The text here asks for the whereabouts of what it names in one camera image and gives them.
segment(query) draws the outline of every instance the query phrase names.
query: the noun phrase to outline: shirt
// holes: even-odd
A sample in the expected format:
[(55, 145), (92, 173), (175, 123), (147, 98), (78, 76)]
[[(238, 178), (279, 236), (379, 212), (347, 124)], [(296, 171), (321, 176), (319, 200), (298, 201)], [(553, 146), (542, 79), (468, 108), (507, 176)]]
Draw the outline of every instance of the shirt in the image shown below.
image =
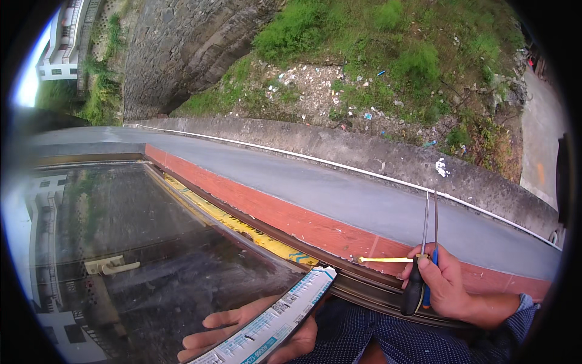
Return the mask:
[(292, 364), (353, 364), (374, 337), (388, 363), (501, 363), (523, 342), (540, 307), (520, 295), (517, 311), (470, 346), (448, 329), (412, 323), (343, 299), (325, 302), (315, 314), (315, 348)]

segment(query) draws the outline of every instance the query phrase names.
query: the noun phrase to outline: hand tool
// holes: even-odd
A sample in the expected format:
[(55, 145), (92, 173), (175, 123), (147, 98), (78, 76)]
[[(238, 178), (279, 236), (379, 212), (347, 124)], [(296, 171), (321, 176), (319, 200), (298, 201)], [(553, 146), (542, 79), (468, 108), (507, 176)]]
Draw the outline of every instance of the hand tool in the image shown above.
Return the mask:
[(358, 257), (357, 259), (354, 259), (354, 261), (356, 261), (359, 264), (364, 263), (365, 261), (383, 261), (383, 262), (387, 262), (387, 263), (409, 263), (412, 261), (412, 259), (407, 258), (407, 257), (404, 257), (404, 258), (364, 258), (364, 257)]
[[(437, 190), (434, 192), (435, 199), (435, 249), (432, 251), (432, 262), (438, 266), (438, 206), (437, 206)], [(431, 306), (431, 288), (426, 286), (424, 289), (423, 308), (427, 309)]]
[(423, 229), (423, 242), (420, 248), (420, 254), (416, 254), (413, 258), (412, 263), (412, 271), (410, 272), (410, 277), (408, 278), (408, 284), (404, 289), (404, 293), (402, 293), (402, 304), (400, 306), (400, 313), (403, 316), (412, 316), (418, 311), (420, 305), (423, 302), (424, 296), (424, 280), (420, 275), (420, 271), (418, 270), (418, 258), (421, 256), (425, 256), (428, 258), (426, 254), (424, 254), (424, 246), (427, 243), (427, 230), (428, 230), (428, 191), (427, 191), (427, 202), (424, 208), (424, 229)]

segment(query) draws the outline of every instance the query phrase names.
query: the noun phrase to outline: fingernail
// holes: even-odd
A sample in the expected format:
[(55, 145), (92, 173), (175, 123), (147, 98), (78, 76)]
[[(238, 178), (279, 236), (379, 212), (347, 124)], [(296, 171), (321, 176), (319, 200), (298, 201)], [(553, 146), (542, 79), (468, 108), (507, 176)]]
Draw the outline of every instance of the fingernail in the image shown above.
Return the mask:
[(421, 255), (420, 257), (418, 257), (418, 268), (419, 269), (425, 269), (429, 263), (430, 263), (430, 261), (428, 261), (427, 257), (425, 257), (424, 255)]

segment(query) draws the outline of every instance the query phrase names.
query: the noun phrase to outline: concrete path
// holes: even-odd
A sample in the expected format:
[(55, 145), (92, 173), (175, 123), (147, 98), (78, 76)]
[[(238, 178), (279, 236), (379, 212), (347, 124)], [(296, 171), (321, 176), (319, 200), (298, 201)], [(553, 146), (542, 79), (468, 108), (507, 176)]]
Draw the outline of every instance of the concrete path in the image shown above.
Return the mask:
[(529, 101), (521, 117), (523, 169), (519, 184), (558, 210), (556, 158), (566, 115), (556, 91), (548, 83), (529, 68), (524, 77)]
[[(410, 246), (421, 241), (423, 196), (309, 163), (131, 128), (65, 129), (36, 138), (36, 144), (99, 142), (149, 143), (232, 181), (351, 226)], [(431, 216), (428, 241), (434, 239), (433, 234)], [(439, 241), (466, 263), (543, 280), (553, 279), (561, 257), (559, 251), (530, 235), (447, 204), (439, 205)]]

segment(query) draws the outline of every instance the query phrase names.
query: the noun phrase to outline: concrete surface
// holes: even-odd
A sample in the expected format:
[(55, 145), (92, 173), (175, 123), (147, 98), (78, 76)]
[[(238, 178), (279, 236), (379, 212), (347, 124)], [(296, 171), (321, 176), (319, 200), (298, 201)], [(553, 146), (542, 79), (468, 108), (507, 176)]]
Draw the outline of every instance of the concrete surface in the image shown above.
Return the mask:
[[(421, 241), (424, 197), (301, 161), (190, 137), (132, 128), (77, 128), (33, 139), (47, 144), (149, 143), (215, 174), (313, 212), (414, 246)], [(433, 239), (434, 218), (429, 226)], [(552, 280), (561, 253), (547, 244), (465, 208), (439, 206), (439, 241), (461, 261)]]
[[(446, 192), (544, 238), (548, 238), (558, 227), (557, 212), (526, 189), (497, 173), (433, 149), (340, 129), (273, 120), (171, 118), (139, 123), (274, 147), (384, 174)], [(444, 158), (446, 170), (450, 172), (446, 178), (435, 169), (435, 163), (440, 158)]]
[(566, 115), (552, 86), (536, 77), (529, 67), (524, 78), (528, 101), (521, 118), (523, 169), (519, 184), (557, 211), (556, 159), (558, 139), (566, 131)]

